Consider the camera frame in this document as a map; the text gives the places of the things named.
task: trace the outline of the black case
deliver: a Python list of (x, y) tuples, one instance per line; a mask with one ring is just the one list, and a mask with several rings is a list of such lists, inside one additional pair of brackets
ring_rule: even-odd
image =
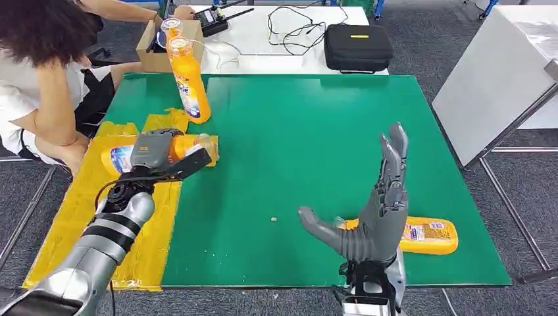
[(329, 69), (382, 71), (393, 57), (393, 47), (381, 26), (333, 24), (326, 29), (324, 52)]

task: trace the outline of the white table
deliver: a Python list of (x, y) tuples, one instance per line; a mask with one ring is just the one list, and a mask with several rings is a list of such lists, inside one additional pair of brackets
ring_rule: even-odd
[[(208, 8), (206, 5), (193, 5), (196, 11)], [(224, 9), (225, 15), (254, 8), (254, 11), (233, 18), (229, 21), (229, 29), (204, 39), (204, 44), (211, 50), (220, 54), (219, 57), (205, 50), (201, 63), (201, 71), (205, 74), (339, 74), (326, 66), (323, 42), (310, 49), (303, 56), (291, 56), (283, 46), (273, 46), (268, 42), (269, 29), (267, 27), (268, 15), (277, 6), (233, 6)], [(347, 24), (368, 25), (368, 18), (361, 7), (343, 7), (347, 13)], [(314, 23), (325, 22), (326, 27), (344, 20), (345, 14), (339, 7), (308, 7), (294, 9), (312, 18)], [(308, 24), (308, 19), (288, 9), (280, 9), (272, 15), (273, 30), (279, 36), (272, 36), (271, 41), (282, 41), (284, 35), (292, 30)], [(303, 32), (300, 36), (292, 37), (291, 42), (309, 45), (324, 28), (316, 28), (310, 34)], [(241, 55), (233, 47), (223, 43), (227, 42), (236, 46)], [(289, 46), (289, 49), (300, 54), (305, 49)]]
[[(551, 58), (516, 26), (537, 21), (558, 24), (558, 6), (496, 6), (432, 102), (462, 165), (489, 151), (554, 83), (544, 70)], [(520, 128), (558, 128), (557, 118), (554, 97)]]

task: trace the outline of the black cable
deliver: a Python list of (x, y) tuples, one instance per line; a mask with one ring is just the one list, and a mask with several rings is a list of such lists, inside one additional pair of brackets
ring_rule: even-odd
[[(292, 8), (306, 9), (306, 8), (308, 8), (308, 7), (311, 7), (311, 6), (313, 6), (313, 5), (317, 4), (317, 3), (321, 3), (321, 2), (322, 2), (322, 1), (315, 1), (315, 2), (312, 2), (311, 4), (309, 4), (309, 5), (305, 6), (305, 7), (298, 7), (298, 6), (295, 6), (295, 5), (281, 5), (281, 6), (277, 7), (277, 8), (275, 8), (275, 10), (273, 10), (273, 11), (272, 11), (270, 14), (268, 14), (268, 16), (267, 16), (267, 28), (269, 29), (269, 37), (267, 38), (267, 40), (268, 40), (269, 44), (270, 44), (270, 45), (273, 45), (273, 46), (281, 45), (281, 46), (285, 47), (285, 50), (286, 50), (290, 55), (302, 56), (302, 55), (306, 54), (312, 47), (314, 47), (314, 46), (318, 45), (319, 43), (321, 43), (321, 42), (324, 40), (324, 37), (325, 37), (325, 35), (326, 35), (326, 30), (325, 30), (325, 28), (326, 28), (326, 23), (325, 23), (325, 22), (314, 23), (314, 21), (312, 20), (312, 18), (310, 18), (309, 16), (307, 16), (307, 15), (305, 15), (305, 14), (302, 14), (302, 13), (300, 13), (300, 12), (295, 11), (295, 10), (292, 9)], [(348, 15), (347, 12), (345, 11), (345, 9), (343, 9), (342, 6), (339, 6), (339, 8), (341, 9), (341, 11), (343, 11), (343, 14), (345, 15), (345, 18), (344, 18), (341, 22), (339, 22), (339, 23), (337, 23), (337, 24), (346, 24), (345, 22), (349, 19), (349, 15)], [(277, 10), (280, 10), (280, 9), (289, 9), (289, 10), (293, 11), (294, 13), (296, 13), (296, 14), (298, 14), (298, 15), (301, 15), (301, 16), (303, 16), (303, 17), (305, 17), (305, 18), (307, 18), (308, 21), (310, 21), (310, 23), (309, 23), (309, 24), (305, 24), (305, 25), (303, 25), (303, 26), (301, 26), (301, 27), (299, 27), (299, 28), (296, 28), (296, 29), (292, 30), (291, 32), (287, 33), (287, 34), (285, 35), (285, 37), (283, 37), (283, 41), (282, 41), (281, 43), (272, 43), (272, 42), (271, 42), (271, 34), (279, 35), (279, 33), (278, 33), (278, 32), (275, 32), (275, 31), (273, 30), (273, 23), (271, 22), (271, 16), (272, 16)], [(319, 26), (323, 26), (324, 31), (323, 31), (323, 33), (321, 33), (320, 36), (318, 36), (318, 38), (316, 38), (316, 40), (315, 40), (312, 44), (310, 44), (310, 45), (303, 45), (303, 44), (300, 44), (300, 43), (286, 43), (287, 38), (299, 36), (299, 35), (302, 33), (302, 31), (303, 31), (304, 29), (308, 29), (308, 28), (309, 28), (309, 30), (306, 31), (306, 35), (308, 35), (308, 34), (310, 34), (315, 28), (317, 28), (317, 27), (319, 27)], [(304, 48), (306, 48), (306, 50), (305, 50), (304, 52), (302, 52), (301, 54), (295, 54), (295, 53), (293, 53), (292, 51), (290, 51), (290, 50), (288, 49), (288, 45), (298, 46), (298, 47), (304, 47)]]
[(97, 207), (99, 206), (99, 198), (101, 197), (101, 194), (103, 193), (103, 191), (105, 191), (105, 189), (112, 185), (112, 184), (116, 184), (116, 183), (120, 183), (120, 182), (126, 182), (126, 181), (141, 181), (141, 180), (145, 180), (145, 181), (150, 181), (150, 180), (159, 180), (159, 182), (168, 182), (165, 180), (162, 180), (166, 178), (165, 176), (137, 176), (134, 178), (127, 178), (127, 179), (118, 179), (118, 180), (114, 180), (114, 181), (110, 181), (108, 183), (106, 183), (104, 186), (102, 186), (99, 191), (97, 192), (97, 196), (95, 196), (95, 210), (97, 210)]
[(114, 288), (113, 281), (111, 280), (111, 298), (113, 301), (113, 316), (116, 316), (116, 301), (114, 300)]

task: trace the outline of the green mat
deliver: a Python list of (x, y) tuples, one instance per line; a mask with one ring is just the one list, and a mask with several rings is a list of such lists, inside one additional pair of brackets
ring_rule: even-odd
[[(297, 208), (356, 217), (376, 182), (378, 134), (409, 135), (409, 214), (453, 222), (450, 255), (405, 254), (407, 282), (511, 283), (412, 76), (212, 75), (213, 115), (188, 132), (218, 134), (221, 160), (184, 181), (162, 286), (329, 286), (343, 259), (305, 232)], [(169, 74), (128, 74), (106, 120), (180, 107)]]

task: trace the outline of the human arm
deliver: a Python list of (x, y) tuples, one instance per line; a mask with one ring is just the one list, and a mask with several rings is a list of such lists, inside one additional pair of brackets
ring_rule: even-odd
[[(128, 22), (148, 22), (155, 20), (157, 25), (163, 21), (156, 11), (139, 7), (120, 0), (79, 0), (79, 6), (89, 13), (94, 13), (108, 20), (119, 20)], [(190, 14), (191, 8), (187, 5), (180, 5), (175, 10), (175, 18), (181, 20), (193, 20)]]
[(35, 68), (40, 92), (40, 106), (11, 122), (53, 145), (75, 143), (76, 117), (64, 66), (58, 60)]

